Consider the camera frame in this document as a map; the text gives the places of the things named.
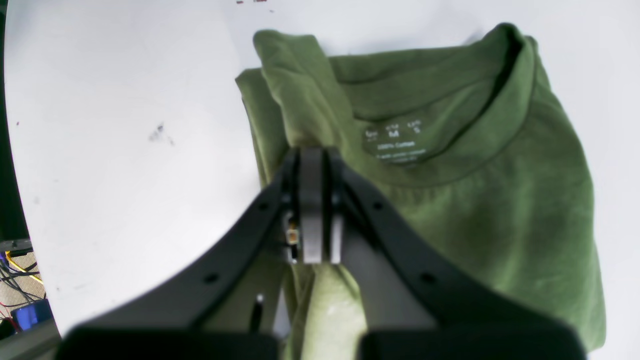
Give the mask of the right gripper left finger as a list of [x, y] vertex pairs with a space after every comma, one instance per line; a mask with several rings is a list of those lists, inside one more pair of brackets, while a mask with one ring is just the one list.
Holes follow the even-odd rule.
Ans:
[[215, 246], [146, 294], [76, 326], [57, 360], [277, 360], [290, 264], [323, 260], [323, 150], [295, 149]]

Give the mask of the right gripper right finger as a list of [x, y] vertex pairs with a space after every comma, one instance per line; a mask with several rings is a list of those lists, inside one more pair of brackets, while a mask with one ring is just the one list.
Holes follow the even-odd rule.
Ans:
[[508, 300], [426, 244], [338, 151], [325, 151], [325, 253], [362, 296], [359, 360], [584, 360], [562, 321]]

